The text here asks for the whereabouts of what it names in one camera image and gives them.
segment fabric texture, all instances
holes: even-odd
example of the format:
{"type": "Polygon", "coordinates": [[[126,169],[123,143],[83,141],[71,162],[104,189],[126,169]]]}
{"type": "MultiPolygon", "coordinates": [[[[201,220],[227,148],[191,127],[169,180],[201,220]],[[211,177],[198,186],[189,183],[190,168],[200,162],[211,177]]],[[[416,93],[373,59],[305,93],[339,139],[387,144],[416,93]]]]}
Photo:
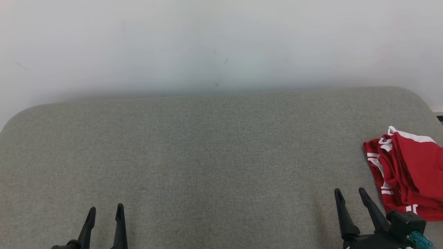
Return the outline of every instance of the fabric texture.
{"type": "MultiPolygon", "coordinates": [[[[334,189],[372,233],[362,144],[389,125],[443,144],[423,100],[391,87],[36,106],[0,133],[0,248],[65,244],[92,206],[91,248],[111,248],[121,202],[131,249],[338,249],[334,189]]],[[[442,233],[428,223],[437,248],[442,233]]]]}
{"type": "Polygon", "coordinates": [[[393,126],[363,148],[386,212],[412,211],[427,221],[443,221],[443,148],[428,136],[393,126]]]}

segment gray fabric surface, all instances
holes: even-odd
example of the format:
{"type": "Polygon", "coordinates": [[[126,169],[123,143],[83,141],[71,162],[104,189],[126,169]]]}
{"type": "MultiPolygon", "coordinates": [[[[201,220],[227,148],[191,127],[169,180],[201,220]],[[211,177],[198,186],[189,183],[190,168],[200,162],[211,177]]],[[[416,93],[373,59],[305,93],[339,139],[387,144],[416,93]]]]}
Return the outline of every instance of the gray fabric surface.
{"type": "MultiPolygon", "coordinates": [[[[355,88],[41,105],[0,133],[0,248],[51,248],[96,206],[110,248],[119,202],[130,249],[336,248],[334,189],[373,232],[379,207],[362,143],[398,130],[443,144],[414,93],[355,88]]],[[[443,223],[425,232],[443,247],[443,223]]]]}

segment red cloth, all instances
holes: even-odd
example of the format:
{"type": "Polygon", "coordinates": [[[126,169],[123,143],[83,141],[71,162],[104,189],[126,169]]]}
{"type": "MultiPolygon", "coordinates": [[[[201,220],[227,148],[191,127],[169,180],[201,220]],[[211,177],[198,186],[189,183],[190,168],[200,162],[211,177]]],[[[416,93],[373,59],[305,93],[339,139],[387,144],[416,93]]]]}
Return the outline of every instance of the red cloth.
{"type": "Polygon", "coordinates": [[[386,212],[443,220],[443,148],[428,136],[397,131],[363,144],[386,212]]]}

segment robotic arm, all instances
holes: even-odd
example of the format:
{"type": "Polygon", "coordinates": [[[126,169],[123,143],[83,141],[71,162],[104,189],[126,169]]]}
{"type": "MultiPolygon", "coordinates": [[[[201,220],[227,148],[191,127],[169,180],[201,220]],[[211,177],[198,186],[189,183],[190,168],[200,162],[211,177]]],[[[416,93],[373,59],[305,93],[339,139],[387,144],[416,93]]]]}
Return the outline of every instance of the robotic arm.
{"type": "MultiPolygon", "coordinates": [[[[117,227],[115,229],[114,246],[111,249],[128,249],[128,238],[126,237],[126,222],[124,220],[123,204],[117,206],[115,215],[117,227]]],[[[95,207],[89,210],[85,224],[77,240],[70,240],[66,245],[54,245],[51,249],[89,249],[91,241],[91,230],[95,224],[95,207]]]]}
{"type": "Polygon", "coordinates": [[[335,189],[338,221],[343,239],[343,249],[435,249],[432,243],[423,236],[426,221],[413,212],[405,214],[397,211],[383,213],[375,205],[364,188],[359,188],[363,205],[368,209],[374,224],[374,234],[360,235],[345,206],[341,191],[335,189]]]}

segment white wall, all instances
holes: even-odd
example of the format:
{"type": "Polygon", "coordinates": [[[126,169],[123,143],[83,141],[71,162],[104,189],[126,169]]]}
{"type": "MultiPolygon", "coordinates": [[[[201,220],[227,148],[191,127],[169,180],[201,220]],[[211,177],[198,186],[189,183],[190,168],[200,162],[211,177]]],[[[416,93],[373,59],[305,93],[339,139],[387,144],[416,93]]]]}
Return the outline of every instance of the white wall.
{"type": "Polygon", "coordinates": [[[2,0],[0,128],[37,104],[403,86],[443,111],[441,0],[2,0]]]}

